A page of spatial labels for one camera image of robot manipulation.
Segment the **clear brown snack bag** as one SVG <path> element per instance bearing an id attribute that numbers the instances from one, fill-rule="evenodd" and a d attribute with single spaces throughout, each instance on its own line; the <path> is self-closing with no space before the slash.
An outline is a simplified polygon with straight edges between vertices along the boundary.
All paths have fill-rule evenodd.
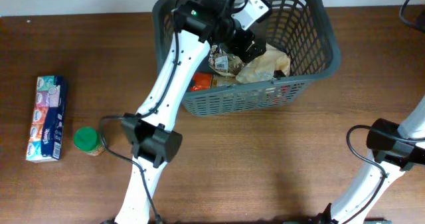
<path id="1" fill-rule="evenodd" d="M 228 54 L 219 46 L 213 45 L 210 49 L 209 66 L 221 76 L 235 77 L 246 66 L 238 56 Z"/>

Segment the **beige paper bag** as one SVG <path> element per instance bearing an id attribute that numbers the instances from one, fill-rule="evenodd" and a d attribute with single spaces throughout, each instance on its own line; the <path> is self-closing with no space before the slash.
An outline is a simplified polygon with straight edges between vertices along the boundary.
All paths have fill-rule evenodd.
<path id="1" fill-rule="evenodd" d="M 271 80 L 275 71 L 282 71 L 285 76 L 290 74 L 290 57 L 283 51 L 266 44 L 266 52 L 249 62 L 237 75 L 241 84 Z"/>

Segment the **orange pasta packet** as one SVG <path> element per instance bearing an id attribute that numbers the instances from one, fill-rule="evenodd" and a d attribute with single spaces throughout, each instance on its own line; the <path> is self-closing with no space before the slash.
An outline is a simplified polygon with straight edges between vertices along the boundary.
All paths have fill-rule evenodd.
<path id="1" fill-rule="evenodd" d="M 197 72 L 185 95 L 184 105 L 197 112 L 229 112 L 275 106 L 287 102 L 289 85 L 278 85 L 274 81 L 241 84 L 234 77 Z"/>

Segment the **green round lid jar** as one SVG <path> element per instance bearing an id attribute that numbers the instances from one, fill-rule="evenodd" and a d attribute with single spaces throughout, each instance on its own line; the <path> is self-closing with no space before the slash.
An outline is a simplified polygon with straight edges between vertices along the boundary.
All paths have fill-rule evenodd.
<path id="1" fill-rule="evenodd" d="M 73 136 L 73 143 L 80 151 L 91 156 L 99 156 L 104 151 L 99 134 L 91 127 L 78 129 Z"/>

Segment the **blue tissue multipack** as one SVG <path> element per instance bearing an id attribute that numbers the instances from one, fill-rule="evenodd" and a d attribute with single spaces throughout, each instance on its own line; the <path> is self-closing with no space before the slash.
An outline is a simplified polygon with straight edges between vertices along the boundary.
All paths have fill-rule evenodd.
<path id="1" fill-rule="evenodd" d="M 25 159 L 54 162 L 60 159 L 68 83 L 63 76 L 37 78 L 35 104 Z"/>

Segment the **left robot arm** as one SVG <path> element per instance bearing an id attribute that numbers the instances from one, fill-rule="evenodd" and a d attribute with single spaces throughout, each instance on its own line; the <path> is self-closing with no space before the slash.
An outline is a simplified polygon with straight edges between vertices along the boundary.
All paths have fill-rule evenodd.
<path id="1" fill-rule="evenodd" d="M 121 123 L 131 146 L 131 156 L 113 156 L 132 166 L 122 207 L 112 223 L 148 223 L 162 218 L 153 204 L 153 194 L 165 166 L 177 154 L 183 137 L 174 131 L 184 94 L 212 45 L 223 44 L 243 62 L 266 51 L 250 26 L 270 14 L 265 0 L 188 0 L 176 2 L 171 10 L 173 39 L 161 72 L 137 112 L 104 116 Z"/>

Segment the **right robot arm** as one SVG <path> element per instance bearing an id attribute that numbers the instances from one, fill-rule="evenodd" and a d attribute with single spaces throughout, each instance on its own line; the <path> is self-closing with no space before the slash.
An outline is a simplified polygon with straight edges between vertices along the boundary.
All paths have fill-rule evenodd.
<path id="1" fill-rule="evenodd" d="M 355 130 L 368 132 L 367 155 L 355 151 L 351 134 Z M 356 125 L 346 134 L 350 152 L 364 162 L 350 186 L 325 211 L 317 214 L 311 223 L 362 224 L 386 189 L 413 166 L 424 165 L 424 100 L 412 113 L 397 124 L 379 118 L 372 125 Z"/>

